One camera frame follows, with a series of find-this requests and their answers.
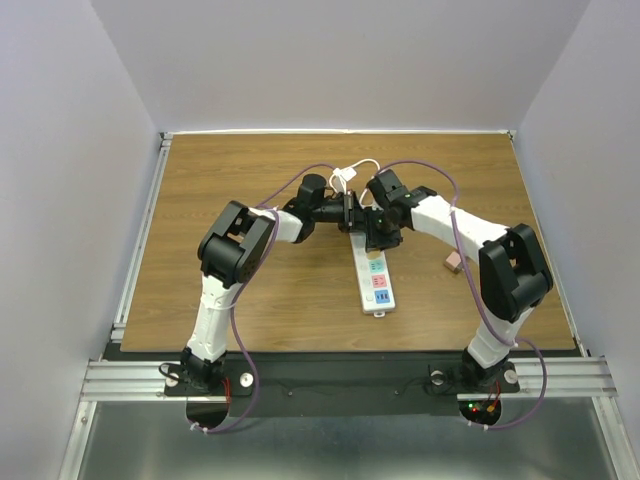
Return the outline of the white power strip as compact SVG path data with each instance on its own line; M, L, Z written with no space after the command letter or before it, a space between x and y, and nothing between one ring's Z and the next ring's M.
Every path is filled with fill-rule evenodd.
M349 234L362 311L376 318L395 310L396 302L385 253L366 250L364 233Z

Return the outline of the brown pink charger plug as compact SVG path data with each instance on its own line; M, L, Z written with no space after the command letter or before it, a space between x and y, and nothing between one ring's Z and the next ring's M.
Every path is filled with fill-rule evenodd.
M444 260L444 266L454 274L463 270L462 257L458 251L451 252Z

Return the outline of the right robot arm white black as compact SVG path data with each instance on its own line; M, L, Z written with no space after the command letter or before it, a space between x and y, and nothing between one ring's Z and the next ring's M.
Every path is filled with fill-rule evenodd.
M367 189L376 203L367 211L367 249L398 247L406 228L454 247L464 267L469 261L478 265L478 283L466 276L481 324L463 351L460 378L472 390L484 389L517 346L524 321L553 288L535 231L523 223L506 227L483 220L426 187L370 180Z

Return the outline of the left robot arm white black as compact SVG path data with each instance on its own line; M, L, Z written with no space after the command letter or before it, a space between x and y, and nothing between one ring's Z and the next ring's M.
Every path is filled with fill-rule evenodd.
M198 249L201 297L195 326L181 352L185 381L199 393L215 392L224 381L227 331L237 299L277 241L299 244L318 223L344 233L366 230L370 210L353 192L326 193L327 181L306 175L295 197L283 208L250 208L229 202L209 228Z

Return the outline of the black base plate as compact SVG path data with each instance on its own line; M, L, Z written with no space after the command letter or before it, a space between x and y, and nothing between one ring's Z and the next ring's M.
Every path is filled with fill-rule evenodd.
M174 401L190 421L213 427L243 414L494 416L520 390L512 362L479 373L458 351L256 353L251 362L230 353L220 378L205 382L189 379L175 357L119 358L99 363L89 377L113 382L107 398Z

